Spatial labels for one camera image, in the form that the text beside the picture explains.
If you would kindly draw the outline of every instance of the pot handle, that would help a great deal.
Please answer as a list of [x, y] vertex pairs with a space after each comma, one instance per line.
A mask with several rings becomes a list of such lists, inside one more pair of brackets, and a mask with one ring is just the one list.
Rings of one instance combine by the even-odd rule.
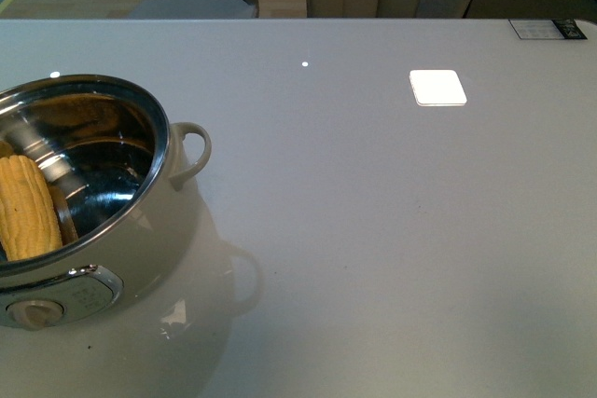
[[174, 190], [180, 190], [188, 179], [200, 172], [207, 164], [209, 157], [212, 155], [212, 140], [210, 139], [207, 131], [195, 123], [174, 123], [172, 127], [180, 134], [181, 141], [185, 140], [185, 137], [187, 137], [188, 134], [197, 134], [205, 142], [203, 152], [195, 163], [168, 178], [174, 187]]

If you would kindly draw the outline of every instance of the glossy table surface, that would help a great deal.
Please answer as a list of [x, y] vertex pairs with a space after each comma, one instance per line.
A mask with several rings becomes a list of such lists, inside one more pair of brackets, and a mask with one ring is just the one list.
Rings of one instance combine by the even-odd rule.
[[[214, 145], [173, 276], [128, 309], [0, 328], [0, 390], [595, 396], [597, 27], [579, 26], [0, 21], [0, 89], [122, 77]], [[467, 103], [421, 107], [415, 69], [455, 71]]]

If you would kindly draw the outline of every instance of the pot rim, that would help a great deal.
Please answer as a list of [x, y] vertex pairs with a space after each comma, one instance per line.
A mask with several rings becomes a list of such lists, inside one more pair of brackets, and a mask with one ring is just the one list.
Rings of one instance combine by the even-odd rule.
[[147, 196], [164, 171], [165, 161], [171, 150], [172, 133], [170, 121], [158, 100], [146, 89], [131, 81], [111, 75], [61, 75], [57, 78], [42, 78], [30, 81], [0, 92], [0, 116], [5, 111], [27, 107], [35, 101], [72, 93], [109, 95], [110, 87], [128, 91], [129, 98], [114, 95], [116, 100], [134, 103], [148, 117], [155, 136], [155, 147], [149, 171], [132, 198], [120, 210], [106, 219], [91, 232], [60, 249], [24, 260], [0, 263], [0, 278], [30, 272], [72, 254], [78, 253], [94, 243], [126, 219], [127, 215]]

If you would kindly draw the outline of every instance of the label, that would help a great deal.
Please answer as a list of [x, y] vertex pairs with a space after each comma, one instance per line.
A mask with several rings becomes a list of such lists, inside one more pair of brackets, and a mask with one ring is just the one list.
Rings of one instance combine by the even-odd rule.
[[573, 19], [510, 20], [520, 39], [587, 39]]

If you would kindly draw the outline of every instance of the cooking pot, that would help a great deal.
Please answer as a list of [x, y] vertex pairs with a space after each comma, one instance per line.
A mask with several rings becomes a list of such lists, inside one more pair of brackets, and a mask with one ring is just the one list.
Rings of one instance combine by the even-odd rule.
[[[183, 140], [204, 142], [189, 164]], [[33, 81], [0, 93], [0, 139], [33, 159], [74, 227], [64, 246], [0, 261], [0, 324], [40, 329], [138, 300], [182, 258], [197, 223], [207, 132], [170, 124], [145, 89], [105, 75]]]

